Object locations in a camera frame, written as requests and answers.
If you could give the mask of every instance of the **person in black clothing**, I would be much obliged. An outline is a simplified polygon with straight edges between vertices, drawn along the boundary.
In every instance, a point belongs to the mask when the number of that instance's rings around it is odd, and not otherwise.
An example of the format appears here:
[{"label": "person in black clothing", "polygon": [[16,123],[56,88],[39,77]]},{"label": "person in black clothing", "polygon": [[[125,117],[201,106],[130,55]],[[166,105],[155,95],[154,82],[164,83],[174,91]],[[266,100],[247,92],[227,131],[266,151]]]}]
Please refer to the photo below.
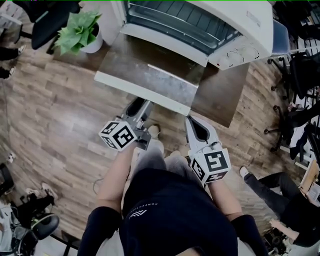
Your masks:
[{"label": "person in black clothing", "polygon": [[139,154],[121,209],[136,145],[118,152],[106,173],[78,256],[236,256],[243,242],[251,247],[246,256],[268,255],[253,217],[224,181],[208,185],[212,200],[184,157],[164,159],[159,140]]},{"label": "person in black clothing", "polygon": [[[19,48],[9,49],[5,47],[0,47],[0,61],[8,61],[17,58],[26,48],[22,45]],[[9,79],[15,72],[16,68],[12,67],[10,70],[4,69],[0,66],[0,78]]]},{"label": "person in black clothing", "polygon": [[[279,218],[280,221],[272,219],[271,225],[291,238],[293,244],[311,247],[320,240],[320,209],[317,203],[308,193],[300,190],[285,172],[274,173],[258,180],[243,166],[240,174],[244,182]],[[271,190],[276,187],[280,187],[282,195]]]}]

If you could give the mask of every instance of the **potted plant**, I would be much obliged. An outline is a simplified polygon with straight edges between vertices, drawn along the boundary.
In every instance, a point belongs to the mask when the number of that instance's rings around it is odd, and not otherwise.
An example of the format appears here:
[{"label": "potted plant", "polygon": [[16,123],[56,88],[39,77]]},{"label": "potted plant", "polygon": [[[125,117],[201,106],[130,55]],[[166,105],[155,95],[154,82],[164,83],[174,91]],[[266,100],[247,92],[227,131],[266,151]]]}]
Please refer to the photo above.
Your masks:
[{"label": "potted plant", "polygon": [[81,11],[70,13],[66,27],[58,31],[58,39],[54,46],[60,47],[60,53],[71,51],[78,54],[97,52],[103,43],[97,20],[101,14],[98,11]]}]

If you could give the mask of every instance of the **gray pants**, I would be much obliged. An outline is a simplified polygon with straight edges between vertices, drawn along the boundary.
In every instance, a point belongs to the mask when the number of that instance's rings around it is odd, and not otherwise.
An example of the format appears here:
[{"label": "gray pants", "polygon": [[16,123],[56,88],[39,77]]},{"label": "gray pants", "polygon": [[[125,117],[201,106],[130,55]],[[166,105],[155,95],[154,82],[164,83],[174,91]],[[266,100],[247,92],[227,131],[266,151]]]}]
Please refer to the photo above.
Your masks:
[{"label": "gray pants", "polygon": [[[244,177],[244,182],[274,211],[280,219],[288,203],[300,193],[293,180],[285,173],[278,172],[257,180],[249,173]],[[280,187],[282,195],[272,191],[272,188]]]},{"label": "gray pants", "polygon": [[160,141],[151,140],[148,149],[139,154],[132,177],[143,169],[167,170],[203,187],[196,174],[189,167],[187,159],[181,155],[164,158],[164,154],[160,149],[161,145],[162,143]]}]

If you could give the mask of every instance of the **white plant pot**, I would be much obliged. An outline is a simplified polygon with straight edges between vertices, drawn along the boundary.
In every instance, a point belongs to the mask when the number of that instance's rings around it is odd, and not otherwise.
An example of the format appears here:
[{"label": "white plant pot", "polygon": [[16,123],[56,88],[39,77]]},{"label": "white plant pot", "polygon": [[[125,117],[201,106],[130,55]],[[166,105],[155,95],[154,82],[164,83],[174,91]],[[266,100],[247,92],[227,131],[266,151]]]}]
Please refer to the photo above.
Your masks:
[{"label": "white plant pot", "polygon": [[87,46],[80,48],[80,51],[88,53],[88,54],[93,54],[93,53],[100,50],[103,42],[104,42],[104,40],[102,39],[102,34],[101,34],[100,27],[99,27],[99,32],[98,32],[98,35],[96,36],[96,40],[89,43]]}]

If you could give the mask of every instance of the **wooden floor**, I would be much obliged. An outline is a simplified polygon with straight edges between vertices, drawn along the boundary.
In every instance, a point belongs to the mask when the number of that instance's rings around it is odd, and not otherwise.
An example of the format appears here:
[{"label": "wooden floor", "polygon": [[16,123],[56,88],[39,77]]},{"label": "wooden floor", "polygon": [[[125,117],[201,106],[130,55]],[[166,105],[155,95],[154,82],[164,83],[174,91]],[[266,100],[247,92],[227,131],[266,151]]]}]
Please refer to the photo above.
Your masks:
[{"label": "wooden floor", "polygon": [[[12,150],[17,156],[8,165],[15,182],[13,195],[19,198],[26,188],[50,184],[60,197],[53,208],[60,217],[60,229],[80,238],[94,207],[93,183],[104,176],[115,157],[98,132],[132,96],[111,87],[101,89],[94,84],[94,71],[53,60],[45,47],[32,50],[29,39],[19,44],[24,42],[22,55],[3,64],[16,65],[16,72],[11,80],[0,83],[0,155],[5,157]],[[261,233],[270,227],[268,220],[274,215],[243,182],[239,167],[249,166],[259,178],[284,171],[297,183],[304,174],[287,153],[270,153],[277,135],[263,133],[276,126],[278,117],[272,107],[280,104],[280,97],[270,90],[280,74],[266,63],[251,63],[229,128],[206,119],[230,155],[233,170],[225,181]],[[148,123],[161,126],[160,140],[167,154],[187,147],[184,121],[184,116],[159,106],[151,113]]]}]

